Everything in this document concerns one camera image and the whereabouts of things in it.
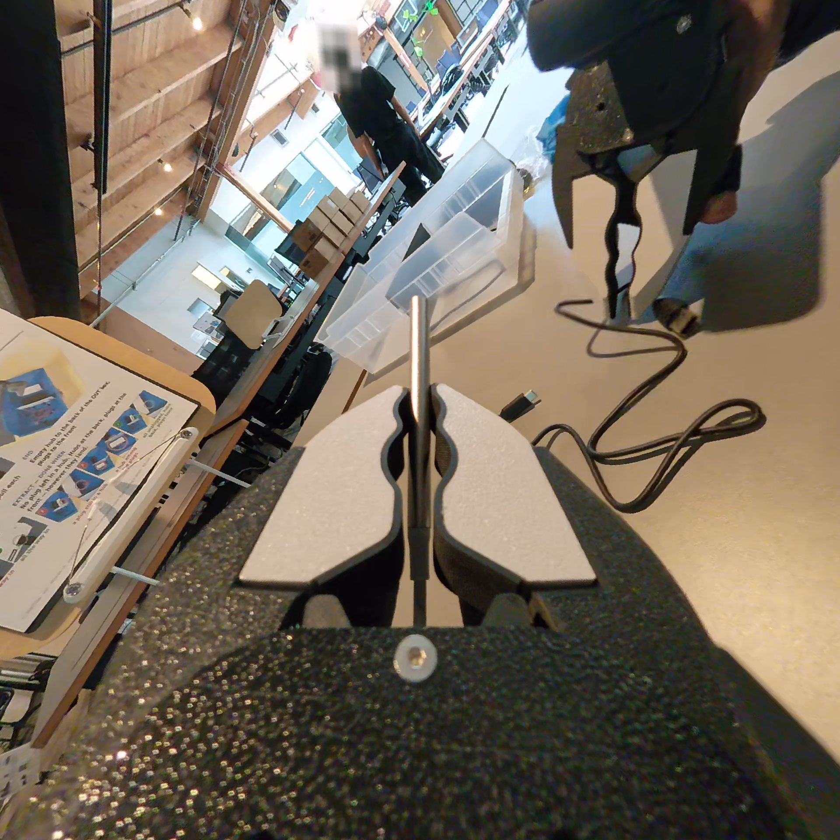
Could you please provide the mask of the hanging green plant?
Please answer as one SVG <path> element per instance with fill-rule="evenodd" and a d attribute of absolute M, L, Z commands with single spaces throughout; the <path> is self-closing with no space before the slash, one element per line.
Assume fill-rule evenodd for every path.
<path fill-rule="evenodd" d="M 392 21 L 401 45 L 410 48 L 418 56 L 422 56 L 427 42 L 436 35 L 437 16 L 435 1 L 403 2 Z"/>

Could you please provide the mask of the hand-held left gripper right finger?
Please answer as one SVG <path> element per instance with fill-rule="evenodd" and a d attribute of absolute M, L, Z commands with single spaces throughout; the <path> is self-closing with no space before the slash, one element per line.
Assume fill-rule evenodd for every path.
<path fill-rule="evenodd" d="M 434 569 L 465 627 L 497 598 L 597 593 L 597 575 L 519 431 L 455 388 L 434 385 Z"/>

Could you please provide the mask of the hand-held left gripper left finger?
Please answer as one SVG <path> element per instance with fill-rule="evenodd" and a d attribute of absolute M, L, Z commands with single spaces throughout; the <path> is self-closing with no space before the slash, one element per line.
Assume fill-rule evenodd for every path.
<path fill-rule="evenodd" d="M 402 472 L 395 385 L 303 448 L 238 582 L 305 601 L 329 595 L 352 626 L 391 627 L 403 575 Z"/>

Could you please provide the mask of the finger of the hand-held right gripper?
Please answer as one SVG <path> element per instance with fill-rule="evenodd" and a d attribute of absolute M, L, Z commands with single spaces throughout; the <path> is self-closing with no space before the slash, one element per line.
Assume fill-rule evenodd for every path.
<path fill-rule="evenodd" d="M 642 233 L 637 211 L 637 184 L 620 167 L 606 167 L 602 177 L 615 192 L 605 228 L 605 315 L 611 322 L 629 320 L 629 290 L 635 277 L 635 251 Z"/>
<path fill-rule="evenodd" d="M 684 233 L 697 152 L 662 155 L 623 152 L 623 173 L 635 185 L 635 224 L 623 224 L 623 312 L 642 322 L 667 280 L 688 236 Z"/>

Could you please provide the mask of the blue crumpled glove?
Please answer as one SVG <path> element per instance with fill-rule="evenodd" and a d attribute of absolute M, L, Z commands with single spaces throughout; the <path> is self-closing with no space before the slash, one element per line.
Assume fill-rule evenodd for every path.
<path fill-rule="evenodd" d="M 535 136 L 541 146 L 543 156 L 551 162 L 555 154 L 557 129 L 565 123 L 570 99 L 571 95 L 567 93 L 543 121 Z"/>

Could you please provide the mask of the clear plastic bin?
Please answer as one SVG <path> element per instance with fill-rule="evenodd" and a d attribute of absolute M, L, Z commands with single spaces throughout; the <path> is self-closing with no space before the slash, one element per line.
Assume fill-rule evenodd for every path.
<path fill-rule="evenodd" d="M 428 301 L 435 344 L 523 293 L 536 249 L 524 205 L 515 164 L 478 140 L 351 270 L 316 342 L 383 375 L 410 354 L 414 296 Z M 431 238 L 402 261 L 420 224 Z"/>

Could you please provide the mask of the white document stand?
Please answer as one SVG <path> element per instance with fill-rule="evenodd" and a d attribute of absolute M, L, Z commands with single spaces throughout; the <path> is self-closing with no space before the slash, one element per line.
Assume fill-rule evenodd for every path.
<path fill-rule="evenodd" d="M 118 562 L 172 483 L 189 468 L 211 476 L 232 478 L 197 460 L 199 442 L 198 428 L 185 427 L 166 446 L 161 445 L 152 451 L 152 454 L 161 454 L 161 457 L 142 480 L 127 485 L 128 501 L 116 517 L 107 522 L 104 533 L 95 538 L 89 549 L 77 549 L 62 591 L 64 603 L 81 606 L 95 594 L 109 574 L 121 574 L 140 582 L 151 581 L 141 574 L 120 570 Z"/>

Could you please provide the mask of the stack of cardboard boxes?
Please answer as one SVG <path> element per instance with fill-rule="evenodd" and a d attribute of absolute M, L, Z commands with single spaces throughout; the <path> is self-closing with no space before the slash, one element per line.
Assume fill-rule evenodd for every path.
<path fill-rule="evenodd" d="M 343 257 L 344 265 L 351 266 L 358 256 L 354 251 L 358 238 L 352 238 L 351 234 L 370 206 L 361 188 L 349 193 L 332 189 L 305 219 L 296 222 L 290 234 L 289 261 L 312 280 L 338 256 Z"/>

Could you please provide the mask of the rounded beige board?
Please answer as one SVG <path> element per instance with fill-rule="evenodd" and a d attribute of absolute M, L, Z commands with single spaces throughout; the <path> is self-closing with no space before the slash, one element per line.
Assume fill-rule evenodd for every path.
<path fill-rule="evenodd" d="M 254 280 L 225 310 L 225 327 L 249 350 L 258 350 L 272 325 L 283 316 L 283 307 L 272 289 Z"/>

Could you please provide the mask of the instruction sheet on stand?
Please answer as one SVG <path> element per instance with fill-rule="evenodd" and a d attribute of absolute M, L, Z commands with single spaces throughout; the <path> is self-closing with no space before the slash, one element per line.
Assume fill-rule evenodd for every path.
<path fill-rule="evenodd" d="M 81 322 L 1 318 L 2 650 L 47 641 L 88 604 L 62 591 L 142 480 L 152 454 L 185 427 L 214 420 L 190 375 Z"/>

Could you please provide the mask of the white usb hub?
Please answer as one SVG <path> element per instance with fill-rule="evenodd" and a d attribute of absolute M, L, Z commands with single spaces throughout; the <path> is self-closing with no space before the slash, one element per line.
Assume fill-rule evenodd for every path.
<path fill-rule="evenodd" d="M 409 439 L 408 529 L 410 533 L 428 529 L 430 522 L 431 481 L 429 456 L 431 421 L 429 410 L 430 347 L 428 301 L 425 297 L 411 299 L 411 409 L 413 428 Z"/>

